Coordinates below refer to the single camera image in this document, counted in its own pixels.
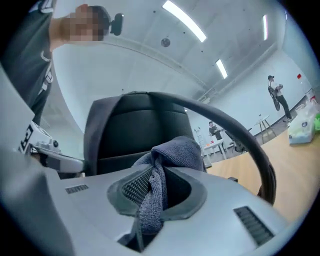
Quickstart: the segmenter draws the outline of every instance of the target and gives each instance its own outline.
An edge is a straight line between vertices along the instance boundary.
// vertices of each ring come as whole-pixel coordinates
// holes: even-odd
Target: dark t-shirt
[[[219,141],[222,139],[220,131],[216,127],[209,127],[209,133],[213,136],[215,135],[216,139]]]
[[[12,85],[40,122],[53,80],[49,25],[52,12],[39,1],[12,37],[1,64]]]

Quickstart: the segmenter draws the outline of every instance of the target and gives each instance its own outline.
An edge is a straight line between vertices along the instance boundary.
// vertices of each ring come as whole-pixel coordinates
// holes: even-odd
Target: steering wheel
[[[148,94],[192,110],[212,120],[237,138],[245,146],[258,167],[261,177],[258,196],[272,205],[275,203],[277,182],[274,168],[255,137],[242,124],[223,111],[194,99],[164,92],[149,92]]]

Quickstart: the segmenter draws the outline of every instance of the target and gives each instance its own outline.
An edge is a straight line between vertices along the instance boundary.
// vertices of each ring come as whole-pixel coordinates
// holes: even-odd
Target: white wall
[[[166,91],[191,98],[201,88],[165,63],[114,45],[64,45],[54,51],[53,60],[64,101],[82,132],[95,100],[132,91]]]
[[[263,64],[252,70],[251,74],[238,81],[232,88],[226,90],[219,98],[211,99],[210,105],[224,111],[238,120],[251,133],[256,135],[260,127],[255,123],[262,117],[270,115],[269,124],[275,123],[285,115],[283,108],[276,111],[274,103],[268,92],[268,75],[274,76],[275,82],[283,84],[282,93],[292,109],[311,88],[308,80],[295,62],[282,50],[277,50]],[[209,120],[192,111],[188,112],[192,131],[200,127],[204,136],[209,137]]]
[[[320,66],[304,33],[295,20],[287,14],[282,50],[304,72],[313,88],[320,87]]]

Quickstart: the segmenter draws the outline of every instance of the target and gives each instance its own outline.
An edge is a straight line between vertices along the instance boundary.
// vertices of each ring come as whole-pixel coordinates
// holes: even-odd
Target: wooden floor
[[[311,143],[290,146],[288,132],[262,146],[276,175],[274,207],[292,222],[309,210],[320,188],[320,134]],[[255,162],[249,155],[242,155],[216,162],[208,173],[224,178],[238,178],[239,184],[255,195],[261,179]]]

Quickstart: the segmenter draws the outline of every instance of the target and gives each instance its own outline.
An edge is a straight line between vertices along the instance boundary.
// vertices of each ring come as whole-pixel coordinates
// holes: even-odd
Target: plastic bag
[[[290,144],[303,144],[312,141],[315,136],[315,118],[319,113],[319,105],[312,100],[300,107],[297,116],[288,129]]]

